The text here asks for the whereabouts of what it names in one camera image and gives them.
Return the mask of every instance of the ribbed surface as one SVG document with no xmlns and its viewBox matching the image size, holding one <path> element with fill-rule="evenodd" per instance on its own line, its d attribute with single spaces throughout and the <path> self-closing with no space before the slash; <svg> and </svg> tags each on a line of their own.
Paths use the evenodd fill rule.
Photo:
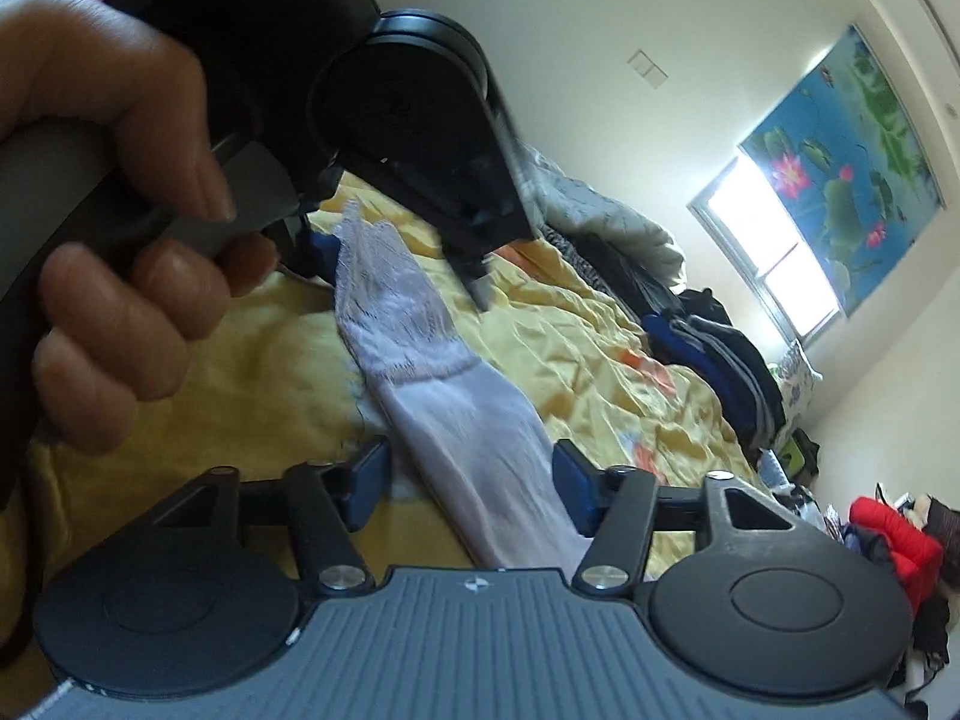
<svg viewBox="0 0 960 720">
<path fill-rule="evenodd" d="M 233 688 L 136 704 L 74 688 L 43 720 L 886 720 L 880 694 L 763 707 L 695 682 L 630 607 L 551 571 L 401 569 L 367 598 L 321 605 L 283 658 Z"/>
</svg>

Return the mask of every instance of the human hand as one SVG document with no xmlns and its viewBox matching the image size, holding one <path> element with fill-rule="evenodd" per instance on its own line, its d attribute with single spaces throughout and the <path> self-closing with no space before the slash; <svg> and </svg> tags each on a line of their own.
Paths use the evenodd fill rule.
<svg viewBox="0 0 960 720">
<path fill-rule="evenodd" d="M 45 116 L 108 125 L 121 169 L 147 199 L 181 215 L 232 217 L 200 63 L 138 20 L 96 0 L 0 0 L 0 140 Z M 137 401 L 174 394 L 188 342 L 208 336 L 230 296 L 276 264 L 259 235 L 216 264 L 166 240 L 141 253 L 125 282 L 82 245 L 58 248 L 40 276 L 53 330 L 32 366 L 48 418 L 83 451 L 120 445 Z"/>
</svg>

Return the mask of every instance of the bed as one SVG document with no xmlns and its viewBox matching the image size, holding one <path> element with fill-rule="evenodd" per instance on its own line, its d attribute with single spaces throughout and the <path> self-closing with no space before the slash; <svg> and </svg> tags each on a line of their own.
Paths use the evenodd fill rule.
<svg viewBox="0 0 960 720">
<path fill-rule="evenodd" d="M 599 466 L 634 464 L 670 485 L 699 485 L 726 469 L 758 484 L 716 395 L 692 371 L 664 367 L 616 302 L 592 290 L 546 241 L 516 245 L 491 265 L 491 309 L 477 314 L 434 233 L 351 176 L 312 217 L 330 230 L 358 199 L 367 220 L 389 220 L 436 285 L 466 342 L 516 384 L 552 440 L 573 440 Z M 37 447 L 32 478 L 51 575 L 205 469 L 231 464 L 245 479 L 275 478 L 303 461 L 333 463 L 389 431 L 337 335 L 332 293 L 275 274 L 238 300 L 175 398 L 144 407 L 118 451 L 90 458 Z M 0 640 L 16 619 L 23 581 L 18 504 L 0 517 Z M 443 513 L 417 485 L 394 485 L 356 536 L 377 576 L 388 565 L 472 564 Z M 285 533 L 251 533 L 251 548 L 291 567 Z M 692 549 L 657 536 L 658 576 Z M 53 680 L 35 648 L 0 672 L 0 713 L 16 716 Z"/>
</svg>

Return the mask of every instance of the pink lotus flower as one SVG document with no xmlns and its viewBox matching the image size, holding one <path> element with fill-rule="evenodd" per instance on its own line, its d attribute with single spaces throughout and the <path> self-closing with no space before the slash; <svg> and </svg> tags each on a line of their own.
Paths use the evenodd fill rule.
<svg viewBox="0 0 960 720">
<path fill-rule="evenodd" d="M 867 233 L 867 248 L 877 248 L 886 237 L 887 230 L 883 226 L 883 220 L 880 220 L 874 225 L 874 228 Z"/>
<path fill-rule="evenodd" d="M 796 200 L 800 192 L 811 186 L 810 176 L 806 174 L 800 157 L 795 154 L 784 154 L 774 162 L 774 189 L 785 194 L 789 199 Z"/>
</svg>

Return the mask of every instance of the metal screw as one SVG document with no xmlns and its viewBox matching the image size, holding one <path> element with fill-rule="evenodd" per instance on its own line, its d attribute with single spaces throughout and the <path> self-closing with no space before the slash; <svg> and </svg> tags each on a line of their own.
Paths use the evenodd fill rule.
<svg viewBox="0 0 960 720">
<path fill-rule="evenodd" d="M 320 571 L 320 582 L 331 590 L 352 590 L 367 580 L 367 573 L 355 565 L 331 565 Z"/>
<path fill-rule="evenodd" d="M 630 574 L 615 565 L 592 565 L 580 572 L 580 578 L 595 590 L 612 590 L 627 584 Z"/>
</svg>

